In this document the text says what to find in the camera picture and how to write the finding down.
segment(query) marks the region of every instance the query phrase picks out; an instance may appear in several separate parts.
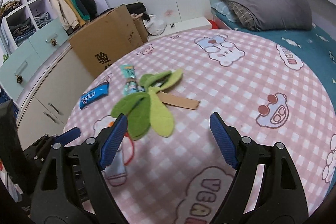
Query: cardboard box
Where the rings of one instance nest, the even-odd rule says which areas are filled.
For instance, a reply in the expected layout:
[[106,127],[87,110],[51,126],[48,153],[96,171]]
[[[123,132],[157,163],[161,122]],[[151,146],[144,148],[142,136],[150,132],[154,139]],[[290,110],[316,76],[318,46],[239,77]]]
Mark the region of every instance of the cardboard box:
[[88,23],[73,34],[69,42],[93,77],[143,45],[125,5]]
[[142,39],[142,42],[145,44],[148,41],[148,32],[147,29],[143,23],[142,18],[138,18],[133,21],[136,29],[138,30],[138,33],[140,34],[140,37]]

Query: white cabinet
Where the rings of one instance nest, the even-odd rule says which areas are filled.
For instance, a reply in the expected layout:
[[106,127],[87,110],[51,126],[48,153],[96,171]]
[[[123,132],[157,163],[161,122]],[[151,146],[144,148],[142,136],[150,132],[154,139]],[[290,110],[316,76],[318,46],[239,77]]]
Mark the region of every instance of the white cabinet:
[[64,123],[33,97],[25,110],[17,133],[22,149],[25,150],[45,134],[49,136],[62,134],[63,128]]
[[55,117],[67,123],[79,97],[93,80],[71,49],[47,75],[35,96]]

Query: green fabric leaf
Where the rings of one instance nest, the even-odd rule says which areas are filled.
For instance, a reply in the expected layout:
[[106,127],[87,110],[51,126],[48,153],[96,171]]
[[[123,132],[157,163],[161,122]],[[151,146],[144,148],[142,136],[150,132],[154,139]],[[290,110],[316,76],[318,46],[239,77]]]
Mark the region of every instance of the green fabric leaf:
[[178,69],[176,71],[174,71],[167,82],[165,82],[161,87],[160,90],[166,90],[168,88],[170,88],[171,86],[175,85],[181,78],[183,75],[183,71],[181,69]]
[[147,92],[135,92],[130,95],[123,97],[111,111],[111,116],[117,118],[121,113],[127,115],[133,109],[133,107],[139,102],[142,98],[147,96]]
[[143,87],[145,88],[146,91],[148,91],[148,87],[150,87],[152,84],[154,84],[158,80],[160,80],[160,79],[162,79],[162,78],[164,78],[164,77],[166,77],[166,76],[168,76],[170,74],[171,74],[171,71],[168,70],[168,71],[164,71],[164,72],[152,75],[151,77],[148,77],[146,79],[146,81],[144,82]]
[[153,76],[153,75],[150,75],[150,74],[143,75],[143,76],[141,77],[140,81],[139,81],[139,85],[140,85],[140,86],[144,86],[146,80],[147,80],[149,77],[151,77],[151,76]]
[[152,128],[162,137],[169,137],[174,130],[174,117],[156,95],[156,89],[149,87],[151,97],[150,123]]
[[142,138],[149,130],[151,99],[148,94],[128,114],[127,132],[133,140]]

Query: pillow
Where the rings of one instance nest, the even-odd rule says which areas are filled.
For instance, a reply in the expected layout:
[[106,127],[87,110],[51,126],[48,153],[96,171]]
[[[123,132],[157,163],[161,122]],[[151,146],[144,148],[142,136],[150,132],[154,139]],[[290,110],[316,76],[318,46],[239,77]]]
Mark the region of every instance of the pillow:
[[211,8],[215,9],[220,14],[226,16],[227,19],[233,23],[239,21],[235,13],[230,10],[226,2],[223,1],[216,2],[213,5],[211,5]]

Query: cartoon bear print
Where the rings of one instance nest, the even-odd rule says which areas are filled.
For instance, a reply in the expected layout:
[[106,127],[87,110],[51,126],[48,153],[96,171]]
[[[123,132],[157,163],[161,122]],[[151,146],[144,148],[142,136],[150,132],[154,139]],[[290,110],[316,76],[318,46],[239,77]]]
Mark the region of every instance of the cartoon bear print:
[[239,50],[234,43],[226,41],[227,38],[224,34],[212,38],[202,37],[196,39],[195,43],[209,54],[210,59],[219,61],[223,67],[229,67],[245,56],[245,52]]
[[266,128],[279,128],[287,122],[289,109],[287,96],[282,93],[270,94],[267,97],[268,104],[259,106],[260,115],[255,119],[257,124]]
[[327,160],[326,160],[326,166],[323,169],[322,172],[322,180],[325,181],[325,183],[330,183],[336,167],[336,134],[334,134],[331,137],[330,141],[330,150]]

